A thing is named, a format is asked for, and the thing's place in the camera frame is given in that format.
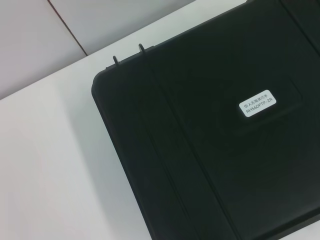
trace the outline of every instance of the white table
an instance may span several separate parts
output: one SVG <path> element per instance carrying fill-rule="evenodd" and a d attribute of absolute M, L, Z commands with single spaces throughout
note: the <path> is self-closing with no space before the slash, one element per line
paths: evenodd
<path fill-rule="evenodd" d="M 94 76 L 244 0 L 196 0 L 0 101 L 1 240 L 150 240 L 91 96 Z M 320 222 L 286 240 L 318 240 Z"/>

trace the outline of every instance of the white surface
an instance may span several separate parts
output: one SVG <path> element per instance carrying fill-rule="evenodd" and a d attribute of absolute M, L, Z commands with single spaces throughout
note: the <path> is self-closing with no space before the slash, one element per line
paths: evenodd
<path fill-rule="evenodd" d="M 269 90 L 264 90 L 257 95 L 250 97 L 249 99 L 241 102 L 239 104 L 240 109 L 244 115 L 248 118 L 251 117 L 262 110 L 265 110 L 272 105 L 276 104 L 277 100 L 271 94 Z"/>
<path fill-rule="evenodd" d="M 242 0 L 197 0 L 0 101 L 1 240 L 150 240 L 91 96 L 94 76 Z M 285 240 L 318 240 L 320 222 Z"/>
<path fill-rule="evenodd" d="M 193 0 L 51 0 L 87 54 L 176 11 Z"/>
<path fill-rule="evenodd" d="M 82 58 L 46 0 L 0 1 L 0 99 Z"/>

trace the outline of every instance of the black plastic case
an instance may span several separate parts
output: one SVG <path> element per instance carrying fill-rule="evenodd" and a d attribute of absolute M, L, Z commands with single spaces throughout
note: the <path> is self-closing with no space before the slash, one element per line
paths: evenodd
<path fill-rule="evenodd" d="M 153 240 L 275 240 L 320 219 L 319 1 L 250 1 L 140 47 L 92 95 Z M 246 117 L 264 90 L 276 104 Z"/>

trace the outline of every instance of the label sticker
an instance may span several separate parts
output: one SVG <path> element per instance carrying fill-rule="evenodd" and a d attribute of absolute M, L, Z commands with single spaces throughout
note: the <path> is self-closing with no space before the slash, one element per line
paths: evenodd
<path fill-rule="evenodd" d="M 261 112 L 262 110 L 271 107 L 272 105 L 276 104 L 276 102 L 277 100 L 271 94 L 271 92 L 269 90 L 264 90 L 259 94 L 241 102 L 239 107 L 244 115 L 248 118 Z"/>

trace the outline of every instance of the white wall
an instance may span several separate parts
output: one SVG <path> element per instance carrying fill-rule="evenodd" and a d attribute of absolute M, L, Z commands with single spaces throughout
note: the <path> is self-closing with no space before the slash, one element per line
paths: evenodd
<path fill-rule="evenodd" d="M 0 99 L 84 57 L 46 0 L 0 1 Z"/>
<path fill-rule="evenodd" d="M 51 0 L 88 54 L 193 0 Z M 85 54 L 47 0 L 0 1 L 0 99 Z"/>
<path fill-rule="evenodd" d="M 92 54 L 194 0 L 51 0 Z"/>

